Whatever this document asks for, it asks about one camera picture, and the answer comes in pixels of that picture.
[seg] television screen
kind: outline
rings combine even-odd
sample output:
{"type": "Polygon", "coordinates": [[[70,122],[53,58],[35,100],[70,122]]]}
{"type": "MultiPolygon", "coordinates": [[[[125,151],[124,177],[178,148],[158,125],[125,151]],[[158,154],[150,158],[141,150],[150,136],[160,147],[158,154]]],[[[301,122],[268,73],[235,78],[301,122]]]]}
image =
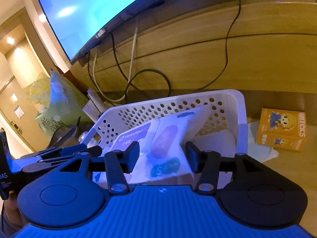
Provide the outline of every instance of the television screen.
{"type": "Polygon", "coordinates": [[[72,60],[112,18],[134,1],[39,0],[69,60],[72,60]]]}

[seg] blue base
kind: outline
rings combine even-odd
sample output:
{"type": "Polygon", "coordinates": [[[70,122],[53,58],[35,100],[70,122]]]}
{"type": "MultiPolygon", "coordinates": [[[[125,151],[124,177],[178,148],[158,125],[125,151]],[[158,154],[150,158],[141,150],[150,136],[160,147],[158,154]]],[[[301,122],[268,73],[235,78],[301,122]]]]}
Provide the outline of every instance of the blue base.
{"type": "Polygon", "coordinates": [[[128,195],[112,197],[99,215],[86,224],[64,230],[45,230],[29,224],[15,237],[311,238],[312,236],[297,225],[278,230],[258,230],[244,226],[229,218],[221,210],[215,198],[198,195],[190,186],[138,185],[128,195]]]}

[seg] television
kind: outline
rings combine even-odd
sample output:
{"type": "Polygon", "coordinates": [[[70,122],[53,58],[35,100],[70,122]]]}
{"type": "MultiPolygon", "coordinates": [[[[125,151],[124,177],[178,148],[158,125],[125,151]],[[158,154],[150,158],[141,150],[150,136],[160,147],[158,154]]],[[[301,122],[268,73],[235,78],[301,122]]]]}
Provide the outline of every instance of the television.
{"type": "Polygon", "coordinates": [[[38,0],[62,49],[74,64],[106,33],[160,0],[38,0]]]}

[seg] metal screw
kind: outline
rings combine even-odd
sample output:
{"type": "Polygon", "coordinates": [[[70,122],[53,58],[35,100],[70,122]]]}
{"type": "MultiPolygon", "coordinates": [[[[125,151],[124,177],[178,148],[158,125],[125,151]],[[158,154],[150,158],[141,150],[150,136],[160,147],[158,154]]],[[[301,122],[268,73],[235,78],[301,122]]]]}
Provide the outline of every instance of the metal screw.
{"type": "Polygon", "coordinates": [[[122,184],[122,183],[117,183],[117,184],[114,184],[112,185],[111,189],[113,191],[116,191],[116,192],[123,192],[125,191],[127,188],[127,186],[125,184],[122,184]]]}
{"type": "Polygon", "coordinates": [[[201,191],[212,191],[214,189],[214,186],[210,183],[202,183],[198,186],[198,189],[201,191]]]}

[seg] black circular pad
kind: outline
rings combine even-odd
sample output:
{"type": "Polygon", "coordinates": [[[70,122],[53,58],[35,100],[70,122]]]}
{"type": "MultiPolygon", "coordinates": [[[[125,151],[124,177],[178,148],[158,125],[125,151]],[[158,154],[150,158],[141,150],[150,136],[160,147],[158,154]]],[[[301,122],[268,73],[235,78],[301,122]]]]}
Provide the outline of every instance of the black circular pad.
{"type": "Polygon", "coordinates": [[[299,223],[307,195],[297,184],[264,172],[247,173],[218,193],[220,204],[238,221],[257,228],[299,223]]]}
{"type": "Polygon", "coordinates": [[[76,172],[49,173],[25,186],[18,195],[22,215],[43,227],[80,224],[98,213],[103,204],[101,188],[76,172]]]}

